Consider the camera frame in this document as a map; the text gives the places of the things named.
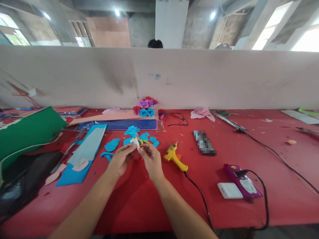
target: yellow glue gun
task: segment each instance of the yellow glue gun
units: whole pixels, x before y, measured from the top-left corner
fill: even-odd
[[[169,149],[167,150],[166,154],[164,155],[164,159],[166,161],[170,161],[173,160],[173,162],[179,167],[179,169],[183,172],[187,172],[188,170],[188,166],[184,165],[181,161],[180,161],[180,157],[181,155],[176,154],[175,151],[177,149],[177,142],[172,144]]]

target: hand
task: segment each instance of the hand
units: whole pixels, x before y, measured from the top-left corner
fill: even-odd
[[[141,144],[139,153],[144,158],[146,170],[153,182],[165,178],[162,169],[160,152],[155,148],[154,145]]]
[[[126,144],[119,148],[107,167],[106,172],[116,177],[121,177],[126,169],[129,161],[134,157],[136,144]]]

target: blue rose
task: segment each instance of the blue rose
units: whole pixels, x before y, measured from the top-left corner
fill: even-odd
[[[149,115],[149,117],[153,117],[153,115],[155,115],[155,112],[152,108],[148,108],[147,109],[147,114]]]
[[[141,117],[146,117],[147,116],[147,111],[145,109],[141,109],[140,112],[139,112],[139,115]]]

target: black cable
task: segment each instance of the black cable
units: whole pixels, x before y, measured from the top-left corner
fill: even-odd
[[[257,173],[255,173],[254,171],[252,170],[249,170],[249,169],[245,169],[245,170],[242,170],[241,172],[244,172],[246,174],[246,172],[252,172],[253,174],[256,175],[256,177],[260,180],[260,182],[262,183],[263,185],[263,189],[264,189],[264,197],[265,197],[265,208],[266,208],[266,223],[263,227],[261,228],[252,228],[251,231],[262,231],[262,230],[265,230],[269,227],[269,207],[268,207],[268,197],[267,197],[267,190],[266,190],[266,186],[263,182],[263,180],[258,176]]]
[[[281,160],[282,162],[288,167],[290,168],[292,171],[294,171],[299,177],[301,177],[306,183],[308,183],[318,194],[319,194],[319,191],[307,180],[305,179],[300,173],[298,173],[296,170],[294,170],[292,167],[289,166],[289,164],[276,152],[274,151],[272,148],[270,148],[269,146],[261,143],[260,141],[258,141],[257,139],[255,139],[254,137],[252,137],[251,135],[249,135],[247,132],[245,131],[240,131],[242,133],[245,133],[246,135],[248,135],[250,138],[252,138],[254,141],[260,143],[262,146],[264,146],[265,148],[268,148],[270,149],[272,152],[275,153],[275,155],[277,155]]]
[[[201,190],[200,190],[200,189],[197,187],[197,185],[187,176],[187,173],[186,173],[186,172],[184,172],[184,174],[185,174],[185,176],[188,178],[188,180],[189,180],[192,184],[194,184],[194,186],[198,189],[198,191],[199,191],[200,194],[202,195],[202,198],[203,198],[203,201],[204,201],[204,204],[205,204],[205,208],[206,208],[206,212],[207,212],[207,215],[208,215],[208,218],[209,218],[210,226],[211,226],[213,232],[216,234],[216,236],[219,237],[218,234],[216,233],[214,227],[213,227],[212,221],[210,220],[210,215],[209,215],[208,207],[207,207],[205,198],[204,198],[204,196],[203,196]]]

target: green board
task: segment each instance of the green board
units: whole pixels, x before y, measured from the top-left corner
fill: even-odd
[[[0,160],[20,149],[49,142],[66,125],[52,107],[47,107],[1,128]],[[2,171],[20,155],[39,147],[41,146],[31,147],[7,158],[2,164]]]

